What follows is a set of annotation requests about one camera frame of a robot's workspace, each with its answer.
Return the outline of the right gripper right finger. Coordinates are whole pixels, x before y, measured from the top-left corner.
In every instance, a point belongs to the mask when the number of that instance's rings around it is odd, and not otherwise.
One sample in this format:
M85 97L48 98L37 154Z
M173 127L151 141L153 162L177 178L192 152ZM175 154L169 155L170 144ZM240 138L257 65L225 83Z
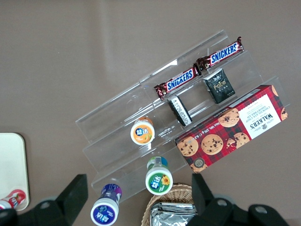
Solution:
M243 226L243 210L225 198L215 198L201 174L192 174L192 199L197 210L189 226Z

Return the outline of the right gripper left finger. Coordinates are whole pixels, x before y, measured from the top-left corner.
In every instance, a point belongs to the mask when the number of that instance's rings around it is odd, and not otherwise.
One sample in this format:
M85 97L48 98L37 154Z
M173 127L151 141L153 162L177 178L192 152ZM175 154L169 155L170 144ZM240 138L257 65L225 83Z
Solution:
M87 176L78 174L54 199L27 212L27 226L71 226L88 198Z

